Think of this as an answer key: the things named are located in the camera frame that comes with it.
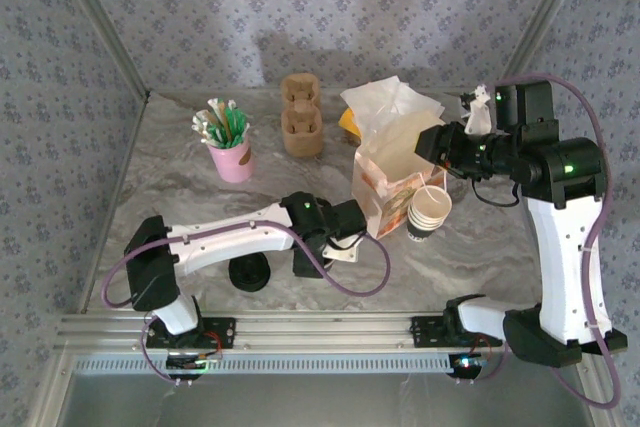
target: pink pencil holder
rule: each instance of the pink pencil holder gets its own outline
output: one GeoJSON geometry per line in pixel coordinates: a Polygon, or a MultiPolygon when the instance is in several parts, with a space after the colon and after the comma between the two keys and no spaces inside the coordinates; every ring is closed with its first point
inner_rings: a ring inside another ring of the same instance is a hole
{"type": "Polygon", "coordinates": [[[244,182],[253,174],[253,155],[249,137],[245,135],[244,142],[231,149],[217,149],[208,145],[211,158],[222,180],[238,184],[244,182]]]}

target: black disc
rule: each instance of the black disc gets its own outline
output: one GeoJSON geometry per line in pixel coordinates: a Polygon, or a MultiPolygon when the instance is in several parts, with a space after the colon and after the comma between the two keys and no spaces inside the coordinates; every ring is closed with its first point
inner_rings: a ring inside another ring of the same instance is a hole
{"type": "Polygon", "coordinates": [[[229,279],[236,289],[257,292],[271,278],[267,257],[262,253],[243,255],[229,261],[229,279]]]}

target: white cup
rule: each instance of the white cup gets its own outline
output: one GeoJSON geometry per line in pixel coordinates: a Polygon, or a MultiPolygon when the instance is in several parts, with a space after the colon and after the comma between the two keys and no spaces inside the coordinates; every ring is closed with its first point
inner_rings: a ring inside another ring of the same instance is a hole
{"type": "Polygon", "coordinates": [[[426,185],[418,189],[408,209],[409,238],[424,241],[444,223],[452,205],[451,197],[441,187],[426,185]]]}

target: marble surface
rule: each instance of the marble surface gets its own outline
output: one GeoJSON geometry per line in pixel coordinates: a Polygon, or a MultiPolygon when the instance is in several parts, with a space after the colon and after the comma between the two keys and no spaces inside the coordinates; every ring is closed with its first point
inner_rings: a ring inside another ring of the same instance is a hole
{"type": "MultiPolygon", "coordinates": [[[[325,147],[314,159],[289,157],[280,135],[279,92],[218,92],[234,98],[252,125],[256,170],[243,184],[227,184],[218,176],[209,153],[190,129],[193,113],[208,95],[174,100],[153,94],[146,108],[118,208],[96,276],[89,310],[102,309],[99,286],[104,272],[122,255],[131,235],[148,216],[162,214],[167,225],[210,222],[263,208],[303,190],[332,203],[350,198],[355,148],[344,140],[337,121],[345,105],[339,91],[323,91],[325,147]]],[[[272,276],[260,292],[236,290],[227,263],[211,265],[180,278],[181,288],[196,295],[204,310],[441,310],[456,296],[481,292],[495,299],[535,302],[540,274],[525,231],[523,211],[498,209],[475,199],[465,181],[451,179],[453,210],[426,242],[408,239],[399,227],[383,239],[392,259],[388,285],[374,297],[355,298],[319,279],[292,273],[292,253],[267,253],[272,276]]],[[[483,183],[479,191],[499,201],[511,198],[506,180],[483,183]]],[[[371,244],[360,249],[357,264],[336,263],[332,275],[356,290],[369,290],[382,278],[384,260],[371,244]]],[[[124,273],[116,276],[110,297],[128,296],[124,273]]]]}

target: wall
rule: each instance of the wall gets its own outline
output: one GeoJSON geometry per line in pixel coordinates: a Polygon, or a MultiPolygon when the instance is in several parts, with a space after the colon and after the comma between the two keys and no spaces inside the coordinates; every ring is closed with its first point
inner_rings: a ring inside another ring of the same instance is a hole
{"type": "Polygon", "coordinates": [[[0,425],[76,310],[140,106],[75,0],[0,0],[0,425]]]}
{"type": "Polygon", "coordinates": [[[539,0],[101,0],[152,90],[501,75],[539,0]]]}
{"type": "MultiPolygon", "coordinates": [[[[598,112],[614,175],[614,212],[601,239],[606,303],[615,326],[629,335],[617,357],[623,412],[640,425],[640,0],[566,0],[532,62],[574,82],[598,112]]],[[[591,134],[586,114],[555,92],[565,136],[591,134]]]]}

